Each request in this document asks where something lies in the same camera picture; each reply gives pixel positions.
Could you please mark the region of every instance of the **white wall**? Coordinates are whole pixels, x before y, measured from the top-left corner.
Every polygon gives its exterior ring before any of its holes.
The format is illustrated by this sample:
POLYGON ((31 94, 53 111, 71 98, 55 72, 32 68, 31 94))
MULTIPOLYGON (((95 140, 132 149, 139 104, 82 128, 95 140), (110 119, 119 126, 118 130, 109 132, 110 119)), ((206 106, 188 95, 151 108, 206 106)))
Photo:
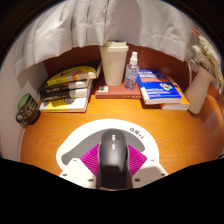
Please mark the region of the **white wall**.
POLYGON ((30 93, 35 100, 38 87, 47 78, 44 63, 40 63, 15 75, 12 46, 0 71, 0 156, 4 159, 20 161, 20 143, 24 129, 16 122, 15 115, 20 99, 30 93))

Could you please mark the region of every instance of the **book cover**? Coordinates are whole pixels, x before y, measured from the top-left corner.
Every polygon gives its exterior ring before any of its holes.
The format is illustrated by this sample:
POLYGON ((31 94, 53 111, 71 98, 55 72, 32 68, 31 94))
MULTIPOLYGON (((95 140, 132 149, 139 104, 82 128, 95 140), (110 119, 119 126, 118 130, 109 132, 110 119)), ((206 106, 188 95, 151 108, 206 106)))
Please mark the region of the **book cover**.
POLYGON ((101 59, 62 68, 47 80, 47 85, 72 82, 83 79, 96 79, 102 67, 101 59))
POLYGON ((45 113, 85 112, 88 105, 91 90, 92 85, 88 92, 88 96, 86 97, 78 97, 75 99, 67 98, 41 102, 40 111, 45 113))
POLYGON ((161 109, 163 109, 163 110, 188 110, 190 103, 187 100, 186 96, 184 95, 183 91, 181 90, 180 86, 174 81, 174 79, 171 76, 166 75, 166 77, 170 80, 170 82, 173 84, 173 86, 179 92, 179 94, 182 97, 182 100, 180 103, 161 104, 160 105, 161 109))
POLYGON ((40 95, 40 94, 59 92, 62 90, 86 88, 89 82, 90 82, 90 79, 84 79, 84 80, 73 81, 73 82, 63 82, 63 83, 48 86, 47 80, 46 80, 38 89, 37 94, 40 95))
POLYGON ((74 99, 78 97, 86 97, 89 93, 89 90, 92 88, 93 79, 90 80, 87 88, 81 89, 72 89, 72 90, 63 90, 59 92, 53 92, 48 94, 40 94, 41 101, 52 101, 58 99, 74 99))
POLYGON ((105 83, 104 74, 100 74, 95 90, 96 99, 140 99, 142 94, 136 83, 133 91, 124 88, 124 80, 119 86, 108 86, 105 83))
POLYGON ((145 104, 181 102, 181 95, 159 69, 140 69, 137 81, 145 104))

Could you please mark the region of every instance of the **mouse pad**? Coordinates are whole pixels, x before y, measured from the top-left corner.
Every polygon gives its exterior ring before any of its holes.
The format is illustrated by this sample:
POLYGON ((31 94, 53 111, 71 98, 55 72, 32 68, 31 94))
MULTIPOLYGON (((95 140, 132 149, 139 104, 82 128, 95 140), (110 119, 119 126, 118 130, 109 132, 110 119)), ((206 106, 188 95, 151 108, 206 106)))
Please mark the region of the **mouse pad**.
POLYGON ((108 129, 124 133, 127 145, 131 145, 148 159, 159 162, 159 151, 152 135, 141 126, 118 119, 99 119, 75 129, 59 147, 56 160, 63 170, 73 158, 81 158, 92 147, 100 144, 102 134, 108 129))
MULTIPOLYGON (((91 149, 92 147, 94 147, 95 145, 101 142, 101 136, 107 130, 109 129, 98 131, 88 136, 76 147, 74 147, 71 151, 65 153, 61 158, 63 164, 67 165, 71 161, 72 158, 81 158, 89 149, 91 149)), ((120 131, 124 133, 127 145, 131 145, 132 147, 136 148, 140 152, 143 152, 145 150, 144 145, 136 136, 124 130, 120 130, 120 131)))

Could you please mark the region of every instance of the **hand sanitizer bottle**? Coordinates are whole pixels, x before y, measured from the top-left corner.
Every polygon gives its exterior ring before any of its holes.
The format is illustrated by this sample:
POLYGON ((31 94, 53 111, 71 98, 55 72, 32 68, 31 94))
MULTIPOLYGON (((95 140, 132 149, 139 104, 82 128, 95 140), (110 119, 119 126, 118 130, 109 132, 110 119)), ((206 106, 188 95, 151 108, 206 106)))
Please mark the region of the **hand sanitizer bottle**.
POLYGON ((124 81, 124 88, 127 90, 132 91, 135 88, 139 71, 139 66, 137 65, 137 62, 137 52, 132 52, 130 64, 126 66, 126 74, 124 81))

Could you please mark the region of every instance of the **wooden desk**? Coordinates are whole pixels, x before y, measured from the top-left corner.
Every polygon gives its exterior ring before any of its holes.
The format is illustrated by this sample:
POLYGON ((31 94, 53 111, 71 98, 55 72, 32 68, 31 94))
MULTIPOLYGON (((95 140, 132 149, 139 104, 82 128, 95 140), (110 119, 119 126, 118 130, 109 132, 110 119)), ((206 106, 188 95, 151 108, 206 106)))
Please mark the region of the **wooden desk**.
POLYGON ((193 115, 145 106, 140 100, 96 99, 91 95, 85 113, 41 113, 25 130, 20 161, 59 175, 56 152, 65 139, 87 122, 112 118, 148 130, 157 142, 160 164, 169 174, 217 159, 224 145, 223 105, 211 96, 207 96, 201 112, 193 115))

